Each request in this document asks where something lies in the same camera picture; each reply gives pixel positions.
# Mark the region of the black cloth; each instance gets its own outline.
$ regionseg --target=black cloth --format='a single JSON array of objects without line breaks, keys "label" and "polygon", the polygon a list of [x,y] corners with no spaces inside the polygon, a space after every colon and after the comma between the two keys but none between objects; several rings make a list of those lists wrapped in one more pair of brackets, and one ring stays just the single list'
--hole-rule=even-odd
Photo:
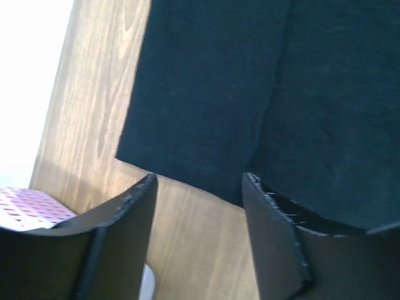
[{"label": "black cloth", "polygon": [[116,157],[241,205],[399,219],[397,1],[154,0]]}]

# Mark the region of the black fabric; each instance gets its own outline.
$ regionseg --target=black fabric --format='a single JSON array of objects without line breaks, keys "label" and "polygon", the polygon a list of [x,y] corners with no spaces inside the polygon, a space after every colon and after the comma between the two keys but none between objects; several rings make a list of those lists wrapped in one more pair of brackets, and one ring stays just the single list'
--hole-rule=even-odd
[{"label": "black fabric", "polygon": [[400,219],[400,5],[294,1],[251,170],[354,226]]},{"label": "black fabric", "polygon": [[116,157],[241,205],[288,3],[153,0]]},{"label": "black fabric", "polygon": [[116,157],[238,205],[252,171],[325,218],[393,222],[399,41],[395,0],[154,0]]}]

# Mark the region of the white object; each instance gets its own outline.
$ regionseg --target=white object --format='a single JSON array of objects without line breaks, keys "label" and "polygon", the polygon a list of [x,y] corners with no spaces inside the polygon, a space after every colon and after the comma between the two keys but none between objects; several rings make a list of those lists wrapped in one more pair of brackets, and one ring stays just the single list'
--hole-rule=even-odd
[{"label": "white object", "polygon": [[15,231],[52,228],[75,214],[44,192],[0,186],[0,226]]},{"label": "white object", "polygon": [[0,1],[0,185],[29,187],[73,2]]},{"label": "white object", "polygon": [[153,270],[147,265],[144,265],[142,284],[140,287],[139,300],[152,300],[154,290],[156,289],[156,277]]}]

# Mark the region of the red and white pattern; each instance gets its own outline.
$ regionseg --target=red and white pattern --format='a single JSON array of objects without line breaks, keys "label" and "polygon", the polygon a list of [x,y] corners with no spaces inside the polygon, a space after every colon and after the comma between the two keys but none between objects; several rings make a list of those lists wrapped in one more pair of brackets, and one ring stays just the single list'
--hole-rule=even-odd
[{"label": "red and white pattern", "polygon": [[51,228],[75,214],[44,192],[0,187],[0,226],[16,231]]}]

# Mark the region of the wood grain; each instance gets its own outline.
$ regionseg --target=wood grain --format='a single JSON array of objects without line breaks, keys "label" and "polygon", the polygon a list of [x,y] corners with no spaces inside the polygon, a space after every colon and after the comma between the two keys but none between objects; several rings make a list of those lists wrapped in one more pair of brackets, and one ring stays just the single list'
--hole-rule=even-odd
[{"label": "wood grain", "polygon": [[[31,187],[83,213],[145,171],[114,159],[148,0],[76,0]],[[258,299],[242,209],[159,178],[148,263],[156,299]]]}]

